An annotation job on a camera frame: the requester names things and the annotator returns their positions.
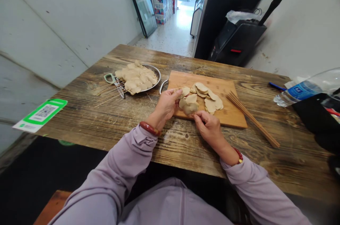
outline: terrazzo floor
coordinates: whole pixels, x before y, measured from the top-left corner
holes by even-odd
[[[164,25],[157,25],[148,38],[141,38],[134,46],[193,57],[195,39],[190,35],[193,14],[192,3],[179,1],[178,10]]]

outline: stacked boxes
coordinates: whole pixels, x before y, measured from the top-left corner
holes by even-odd
[[[153,0],[155,18],[158,24],[165,24],[167,21],[167,1],[166,0]]]
[[[155,18],[158,24],[165,24],[174,14],[174,0],[153,0]]]

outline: white wall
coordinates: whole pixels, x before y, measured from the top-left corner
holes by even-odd
[[[86,68],[23,0],[0,0],[0,153],[22,133],[11,126],[58,91],[35,75],[61,88]]]
[[[142,32],[132,0],[25,1],[87,66]]]
[[[22,134],[12,126],[57,91],[0,56],[0,155]]]
[[[259,7],[266,11],[271,1]],[[291,78],[340,67],[339,16],[340,0],[282,0],[246,67]]]
[[[23,0],[0,0],[0,5],[3,54],[60,88],[87,69]]]

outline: water bottle label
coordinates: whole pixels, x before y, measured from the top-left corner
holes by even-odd
[[[305,82],[301,82],[294,87],[288,89],[288,92],[294,98],[299,100],[310,98],[319,93],[306,86]]]

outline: red bead bracelet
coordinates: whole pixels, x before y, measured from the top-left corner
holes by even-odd
[[[234,150],[237,152],[238,156],[239,156],[239,160],[238,160],[238,164],[241,164],[243,162],[243,156],[241,154],[241,152],[239,150],[237,150],[235,147],[233,147]]]

